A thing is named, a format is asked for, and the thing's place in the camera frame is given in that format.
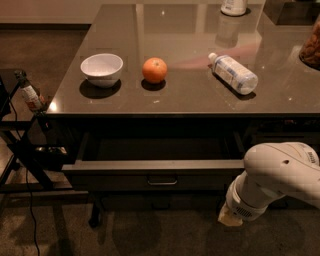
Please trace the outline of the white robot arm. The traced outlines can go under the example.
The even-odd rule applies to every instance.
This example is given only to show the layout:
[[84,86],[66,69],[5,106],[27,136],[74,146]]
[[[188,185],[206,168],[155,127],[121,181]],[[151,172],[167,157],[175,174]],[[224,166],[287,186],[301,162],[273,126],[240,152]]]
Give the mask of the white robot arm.
[[320,208],[320,165],[316,151],[301,142],[262,143],[243,158],[244,171],[230,184],[218,221],[241,226],[259,218],[285,196]]

